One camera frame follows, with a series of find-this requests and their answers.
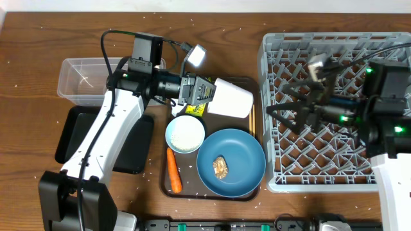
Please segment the pile of rice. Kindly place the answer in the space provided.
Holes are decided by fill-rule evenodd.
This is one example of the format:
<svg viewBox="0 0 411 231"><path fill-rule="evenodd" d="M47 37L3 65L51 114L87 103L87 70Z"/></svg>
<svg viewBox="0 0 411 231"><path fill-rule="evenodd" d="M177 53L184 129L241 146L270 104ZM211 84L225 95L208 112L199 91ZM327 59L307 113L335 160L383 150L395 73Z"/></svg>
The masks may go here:
<svg viewBox="0 0 411 231"><path fill-rule="evenodd" d="M171 145L179 153L190 153L196 150L202 141L201 133L183 126L176 127L170 136Z"/></svg>

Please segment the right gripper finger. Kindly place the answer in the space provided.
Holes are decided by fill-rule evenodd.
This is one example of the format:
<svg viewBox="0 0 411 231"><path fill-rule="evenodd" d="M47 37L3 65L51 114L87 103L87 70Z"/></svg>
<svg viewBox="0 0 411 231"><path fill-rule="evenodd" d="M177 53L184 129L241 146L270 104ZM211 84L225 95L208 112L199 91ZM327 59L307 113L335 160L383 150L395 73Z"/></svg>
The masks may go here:
<svg viewBox="0 0 411 231"><path fill-rule="evenodd" d="M299 92L300 88L307 87L308 93ZM302 80L286 84L282 92L308 103L320 102L324 98L324 86L313 80Z"/></svg>
<svg viewBox="0 0 411 231"><path fill-rule="evenodd" d="M304 128L304 107L300 101L281 103L266 107L266 113L289 128L293 133L300 134Z"/></svg>

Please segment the orange carrot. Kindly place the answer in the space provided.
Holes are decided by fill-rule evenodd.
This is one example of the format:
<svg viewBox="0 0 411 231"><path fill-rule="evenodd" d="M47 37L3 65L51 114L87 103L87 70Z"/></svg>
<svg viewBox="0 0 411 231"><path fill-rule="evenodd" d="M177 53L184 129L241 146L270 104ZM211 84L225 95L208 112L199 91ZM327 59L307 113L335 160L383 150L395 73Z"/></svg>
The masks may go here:
<svg viewBox="0 0 411 231"><path fill-rule="evenodd" d="M175 160L175 155L173 150L168 147L166 150L167 163L168 163L168 173L170 178L171 190L174 193L180 193L182 191L182 182L179 176L179 170Z"/></svg>

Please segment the white tissue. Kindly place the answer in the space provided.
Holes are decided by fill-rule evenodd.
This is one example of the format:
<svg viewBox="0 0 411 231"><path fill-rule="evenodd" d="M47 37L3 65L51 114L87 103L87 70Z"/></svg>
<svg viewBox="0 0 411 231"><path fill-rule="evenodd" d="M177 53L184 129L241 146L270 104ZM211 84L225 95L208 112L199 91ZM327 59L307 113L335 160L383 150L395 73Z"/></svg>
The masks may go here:
<svg viewBox="0 0 411 231"><path fill-rule="evenodd" d="M183 109L186 107L186 105L176 105L171 108L171 114L173 117L177 117L179 113L183 111Z"/></svg>

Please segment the yellow snack wrapper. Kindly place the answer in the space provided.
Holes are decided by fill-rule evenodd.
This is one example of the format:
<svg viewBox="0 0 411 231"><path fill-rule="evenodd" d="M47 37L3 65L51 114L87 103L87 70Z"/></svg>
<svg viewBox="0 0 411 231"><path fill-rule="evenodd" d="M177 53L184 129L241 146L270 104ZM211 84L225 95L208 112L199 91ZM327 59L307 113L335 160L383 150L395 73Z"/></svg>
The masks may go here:
<svg viewBox="0 0 411 231"><path fill-rule="evenodd" d="M192 115L192 116L202 117L205 107L206 107L205 103L202 103L199 105L188 105L186 107L185 113Z"/></svg>

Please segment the light blue rice bowl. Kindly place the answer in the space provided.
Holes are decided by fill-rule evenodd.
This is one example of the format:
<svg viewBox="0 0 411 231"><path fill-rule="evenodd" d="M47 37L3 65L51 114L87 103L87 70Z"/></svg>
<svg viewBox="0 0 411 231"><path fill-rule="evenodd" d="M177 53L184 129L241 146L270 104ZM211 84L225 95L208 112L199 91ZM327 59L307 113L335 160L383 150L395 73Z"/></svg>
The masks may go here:
<svg viewBox="0 0 411 231"><path fill-rule="evenodd" d="M202 122L190 115L172 119L165 131L166 144L177 153L192 153L202 145L206 132Z"/></svg>

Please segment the light blue cup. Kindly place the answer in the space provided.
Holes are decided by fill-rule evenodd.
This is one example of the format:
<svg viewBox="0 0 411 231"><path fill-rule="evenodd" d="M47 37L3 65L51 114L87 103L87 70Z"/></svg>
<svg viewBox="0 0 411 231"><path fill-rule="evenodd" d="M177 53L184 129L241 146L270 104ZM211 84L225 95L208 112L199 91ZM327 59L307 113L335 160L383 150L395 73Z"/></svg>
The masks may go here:
<svg viewBox="0 0 411 231"><path fill-rule="evenodd" d="M214 85L216 91L213 100L208 103L208 113L242 119L249 115L254 103L251 92L221 78L217 78Z"/></svg>

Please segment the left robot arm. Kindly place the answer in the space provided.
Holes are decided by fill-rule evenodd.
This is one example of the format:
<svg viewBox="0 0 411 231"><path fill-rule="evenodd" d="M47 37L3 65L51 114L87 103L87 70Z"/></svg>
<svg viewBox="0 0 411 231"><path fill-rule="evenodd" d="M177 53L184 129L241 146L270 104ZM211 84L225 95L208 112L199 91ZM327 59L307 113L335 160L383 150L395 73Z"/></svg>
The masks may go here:
<svg viewBox="0 0 411 231"><path fill-rule="evenodd" d="M137 217L118 210L108 185L131 129L148 103L211 102L216 87L208 79L160 69L165 39L133 33L134 49L108 69L103 104L85 138L59 172L46 171L39 197L46 230L139 230Z"/></svg>

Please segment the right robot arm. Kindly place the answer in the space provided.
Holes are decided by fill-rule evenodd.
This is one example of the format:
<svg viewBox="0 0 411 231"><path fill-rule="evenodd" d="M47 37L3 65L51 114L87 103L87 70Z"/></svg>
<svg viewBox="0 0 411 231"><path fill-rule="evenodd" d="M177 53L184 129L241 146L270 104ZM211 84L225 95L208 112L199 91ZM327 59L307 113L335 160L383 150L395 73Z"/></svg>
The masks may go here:
<svg viewBox="0 0 411 231"><path fill-rule="evenodd" d="M267 114L295 133L322 123L355 127L376 177L383 229L410 230L410 118L404 115L410 68L371 60L359 98L335 94L344 66L327 58L311 60L308 69L309 79L283 87L297 101L269 106Z"/></svg>

